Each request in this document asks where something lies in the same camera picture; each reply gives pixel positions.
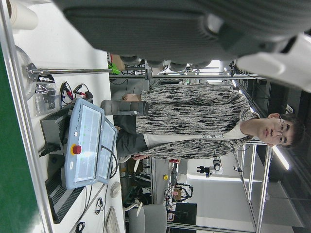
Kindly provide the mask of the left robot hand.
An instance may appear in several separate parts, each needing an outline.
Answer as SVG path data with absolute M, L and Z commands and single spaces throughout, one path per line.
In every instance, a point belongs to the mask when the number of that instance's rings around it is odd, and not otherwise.
M 96 49 L 156 67 L 195 68 L 212 60 L 311 90 L 308 0 L 57 0 Z

